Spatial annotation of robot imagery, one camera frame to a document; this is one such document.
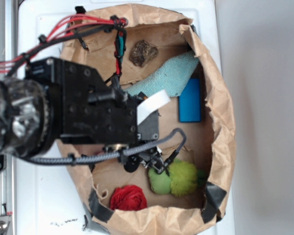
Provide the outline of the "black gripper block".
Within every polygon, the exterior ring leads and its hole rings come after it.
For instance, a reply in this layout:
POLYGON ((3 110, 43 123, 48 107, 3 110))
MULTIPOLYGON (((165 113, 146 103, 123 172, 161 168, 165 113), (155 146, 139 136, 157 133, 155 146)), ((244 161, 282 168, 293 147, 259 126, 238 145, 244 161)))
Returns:
POLYGON ((29 64, 26 79, 42 85, 48 137, 69 144, 137 144, 138 102, 108 87, 89 66, 50 57, 29 64))

